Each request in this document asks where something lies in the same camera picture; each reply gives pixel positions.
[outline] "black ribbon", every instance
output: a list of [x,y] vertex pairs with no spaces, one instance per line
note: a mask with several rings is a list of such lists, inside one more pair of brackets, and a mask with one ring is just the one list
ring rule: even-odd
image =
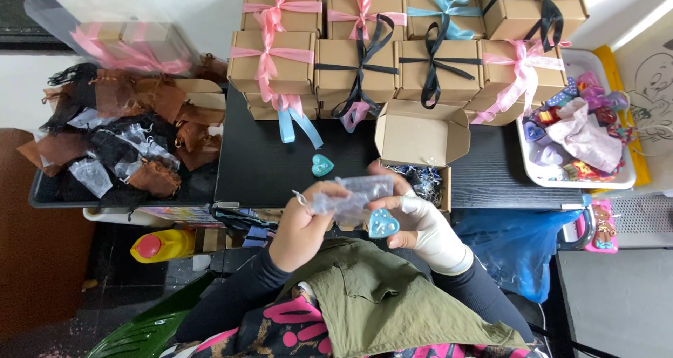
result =
[[[381,30],[383,29],[383,24],[381,22],[385,22],[389,27],[390,27],[390,33],[387,34],[387,36],[383,37],[381,40],[379,38],[381,37]],[[349,114],[351,111],[351,107],[353,106],[353,103],[355,102],[360,102],[363,101],[366,104],[369,104],[370,107],[372,107],[375,111],[379,110],[378,104],[376,104],[373,100],[371,100],[363,91],[362,91],[362,81],[365,78],[365,73],[362,70],[370,70],[373,72],[382,72],[382,73],[387,73],[387,74],[398,74],[398,70],[395,68],[388,68],[385,66],[378,66],[378,65],[369,65],[367,62],[374,57],[374,54],[379,52],[381,48],[385,44],[387,44],[390,41],[390,38],[392,37],[392,31],[395,29],[395,24],[392,22],[392,19],[381,14],[376,15],[376,29],[374,31],[374,36],[372,36],[372,42],[369,44],[369,47],[365,47],[365,41],[363,40],[362,37],[362,28],[358,27],[358,40],[356,41],[356,45],[358,48],[358,61],[359,61],[359,66],[343,66],[343,65],[332,65],[329,63],[316,63],[314,66],[315,70],[357,70],[358,75],[355,78],[355,82],[353,83],[353,87],[351,87],[351,93],[349,94],[348,98],[346,99],[345,107],[343,107],[343,110],[341,112],[336,112],[337,107],[342,104],[338,104],[331,112],[332,117],[335,119],[341,119],[341,117],[344,117]]]
[[[488,6],[484,8],[484,14],[493,7],[495,2],[498,0],[491,0]],[[543,7],[541,11],[540,20],[535,24],[533,29],[530,30],[528,35],[524,40],[530,40],[535,35],[535,32],[540,30],[540,39],[543,42],[543,47],[545,52],[549,52],[552,49],[551,44],[549,43],[549,31],[551,26],[554,26],[554,46],[557,46],[560,43],[560,36],[563,34],[563,15],[560,13],[560,9],[554,4],[551,0],[542,0]]]
[[[433,43],[430,41],[430,32],[433,29],[437,29],[437,40]],[[430,58],[405,58],[400,57],[400,63],[412,63],[412,62],[430,62],[430,70],[427,72],[427,77],[425,77],[425,84],[423,84],[423,91],[421,92],[421,105],[427,109],[435,108],[435,105],[440,101],[440,95],[442,94],[442,88],[440,87],[440,79],[437,77],[437,68],[442,68],[448,70],[452,73],[458,74],[459,76],[474,80],[475,77],[470,73],[455,68],[453,66],[445,65],[442,62],[452,62],[452,63],[469,63],[472,65],[481,65],[482,61],[480,58],[436,58],[437,50],[439,50],[442,41],[446,38],[446,31],[449,29],[449,18],[446,17],[444,23],[442,24],[442,30],[440,26],[434,22],[430,24],[427,32],[425,33],[425,49],[430,55]],[[431,105],[427,105],[428,100],[435,97],[435,102]]]

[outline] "white glove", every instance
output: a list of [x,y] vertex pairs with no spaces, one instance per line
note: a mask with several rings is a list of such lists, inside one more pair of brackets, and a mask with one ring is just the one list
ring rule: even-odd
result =
[[443,275],[458,275],[473,263],[473,253],[463,244],[442,213],[413,190],[370,203],[371,209],[385,208],[400,222],[400,231],[388,237],[389,248],[410,248]]

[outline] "blue ribbon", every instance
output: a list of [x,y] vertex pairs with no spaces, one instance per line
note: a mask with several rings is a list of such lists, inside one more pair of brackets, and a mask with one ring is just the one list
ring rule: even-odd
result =
[[434,0],[442,11],[432,11],[430,9],[419,9],[413,7],[407,7],[407,16],[441,16],[442,24],[446,21],[447,16],[449,19],[449,29],[446,31],[447,40],[471,40],[475,36],[474,31],[468,29],[462,31],[456,23],[451,21],[451,16],[472,16],[480,17],[482,16],[481,9],[479,7],[453,7],[454,4],[459,4],[464,6],[469,3],[470,0]]
[[304,130],[304,133],[308,136],[308,139],[311,140],[314,148],[320,148],[322,146],[322,138],[318,133],[318,130],[315,129],[313,123],[308,120],[308,117],[300,117],[294,109],[288,108],[286,111],[278,111],[278,124],[281,130],[281,140],[283,144],[288,142],[293,142],[295,139],[294,126],[292,126],[292,119],[297,121],[299,127]]

